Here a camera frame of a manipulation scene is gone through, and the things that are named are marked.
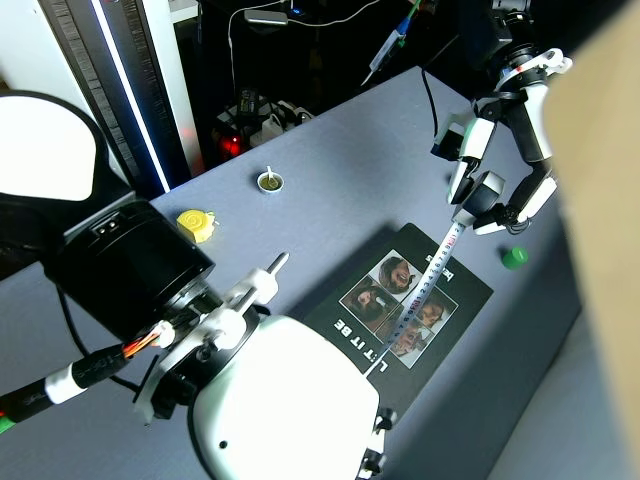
yellow object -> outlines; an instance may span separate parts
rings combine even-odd
[[[178,217],[178,229],[194,243],[202,243],[213,235],[216,216],[213,212],[187,210]]]

gray table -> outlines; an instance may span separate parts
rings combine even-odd
[[[170,218],[213,210],[220,221],[202,249],[224,291],[281,251],[272,311],[302,318],[349,267],[407,222],[438,240],[450,224],[445,201],[452,164],[428,152],[433,127],[413,69],[157,199]],[[432,80],[441,120],[465,100]],[[508,181],[527,172],[499,127],[483,168]],[[261,194],[266,165],[285,179]],[[556,200],[519,237],[468,232],[455,256],[495,293],[392,432],[387,478],[484,478],[580,308]],[[499,249],[525,246],[530,263],[502,267]],[[75,305],[91,348],[110,337]],[[0,390],[9,391],[78,357],[53,286],[34,265],[0,283]],[[124,376],[139,381],[151,353]],[[110,382],[0,437],[0,478],[204,479],[184,411],[145,428],[131,395]]]

photo collage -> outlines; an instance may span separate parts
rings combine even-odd
[[[395,322],[402,313],[403,302],[408,300],[421,276],[422,272],[398,252],[391,250],[340,299],[340,304],[384,342],[392,334]],[[456,302],[438,287],[434,288],[391,352],[411,368],[456,308]]]

beige blurred object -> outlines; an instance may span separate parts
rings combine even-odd
[[[629,457],[640,467],[640,3],[554,78],[545,121],[570,242]]]

measuring tape blade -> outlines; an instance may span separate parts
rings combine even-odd
[[[427,298],[429,298],[433,287],[436,286],[440,275],[442,275],[444,267],[453,252],[453,247],[455,247],[465,228],[466,227],[462,223],[453,222],[453,225],[451,225],[447,235],[438,247],[438,251],[433,255],[433,258],[429,262],[429,266],[422,277],[420,277],[418,285],[413,289],[404,302],[402,302],[402,313],[398,317],[398,320],[396,320],[391,335],[389,335],[383,344],[380,353],[378,353],[376,361],[373,362],[371,367],[369,367],[369,369],[364,373],[365,377],[376,369],[382,361],[382,358],[389,350],[391,350],[393,344],[396,343],[400,338],[400,335],[402,335],[406,330],[409,322],[420,312],[422,306],[427,301]]]

